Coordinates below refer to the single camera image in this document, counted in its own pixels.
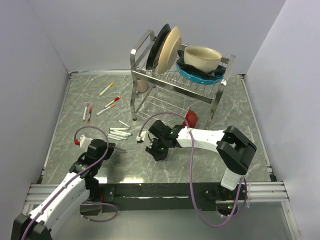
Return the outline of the grey cap marker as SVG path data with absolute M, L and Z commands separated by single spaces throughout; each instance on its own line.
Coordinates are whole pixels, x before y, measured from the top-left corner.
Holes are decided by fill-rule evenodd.
M 123 139 L 121 139 L 121 138 L 118 138 L 118 137 L 114 137 L 114 136 L 107 136 L 107 138 L 110 140 L 115 140 L 115 141 L 122 141 Z

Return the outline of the light blue cap marker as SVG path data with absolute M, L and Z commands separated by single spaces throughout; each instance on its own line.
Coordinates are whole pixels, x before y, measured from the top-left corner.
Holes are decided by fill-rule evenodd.
M 115 133 L 118 133 L 118 134 L 120 134 L 120 135 L 124 135 L 124 136 L 133 136 L 133 134 L 132 133 L 130 133 L 130 132 L 124 132 L 124 131 L 119 131 L 119 130 L 111 130 L 112 132 L 115 132 Z

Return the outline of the black marker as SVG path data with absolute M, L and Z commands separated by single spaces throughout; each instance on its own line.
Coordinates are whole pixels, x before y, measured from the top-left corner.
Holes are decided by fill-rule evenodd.
M 121 121 L 121 120 L 118 120 L 118 122 L 119 122 L 120 124 L 124 125 L 126 128 L 131 129 L 131 126 L 128 125 L 127 123 L 125 123 L 125 122 L 123 122 L 123 121 Z

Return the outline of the dark red marker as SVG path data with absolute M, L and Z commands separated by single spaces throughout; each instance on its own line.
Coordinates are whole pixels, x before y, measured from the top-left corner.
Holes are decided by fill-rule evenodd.
M 89 124 L 92 117 L 92 110 L 93 110 L 93 104 L 90 105 L 89 111 L 88 111 L 88 117 L 87 117 L 87 123 Z

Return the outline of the pink cap marker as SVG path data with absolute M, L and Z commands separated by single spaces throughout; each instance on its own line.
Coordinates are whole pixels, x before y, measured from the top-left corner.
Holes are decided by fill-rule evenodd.
M 84 108 L 84 112 L 83 112 L 83 117 L 82 117 L 82 121 L 85 122 L 87 119 L 87 113 L 88 113 L 88 109 L 89 109 L 89 103 L 87 102 L 85 104 L 85 108 Z

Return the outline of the red cap marker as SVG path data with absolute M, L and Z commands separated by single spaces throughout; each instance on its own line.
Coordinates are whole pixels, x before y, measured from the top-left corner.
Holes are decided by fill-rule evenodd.
M 112 100 L 111 102 L 109 102 L 108 104 L 106 104 L 104 106 L 104 108 L 107 108 L 109 107 L 110 105 L 114 104 L 116 101 L 118 101 L 121 97 L 120 96 L 117 96 L 114 100 Z

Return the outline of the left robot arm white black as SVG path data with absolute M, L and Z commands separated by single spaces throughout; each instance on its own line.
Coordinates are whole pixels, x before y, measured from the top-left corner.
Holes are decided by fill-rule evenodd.
M 86 148 L 58 187 L 38 207 L 15 218 L 12 240 L 52 240 L 82 204 L 102 204 L 107 194 L 95 176 L 103 161 L 112 156 L 116 144 L 90 139 Z

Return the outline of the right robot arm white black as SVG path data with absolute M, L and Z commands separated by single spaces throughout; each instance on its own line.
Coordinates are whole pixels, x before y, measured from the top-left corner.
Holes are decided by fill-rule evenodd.
M 247 174 L 257 151 L 256 145 L 234 126 L 225 130 L 188 128 L 185 124 L 170 128 L 156 120 L 147 131 L 141 131 L 136 140 L 146 144 L 145 151 L 155 161 L 165 160 L 170 148 L 193 147 L 218 153 L 226 165 L 218 188 L 224 199 L 236 194 L 238 181 Z

